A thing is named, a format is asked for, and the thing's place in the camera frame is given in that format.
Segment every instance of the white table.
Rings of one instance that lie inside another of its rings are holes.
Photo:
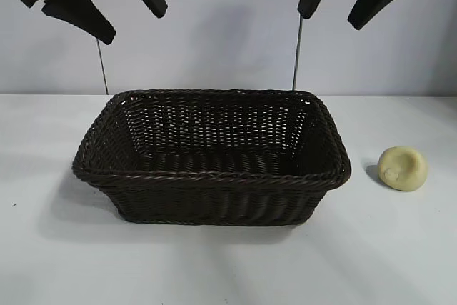
[[[120,220],[70,172],[107,100],[0,96],[0,304],[456,304],[457,99],[324,98],[353,176],[295,229]],[[368,175],[395,145],[422,189]]]

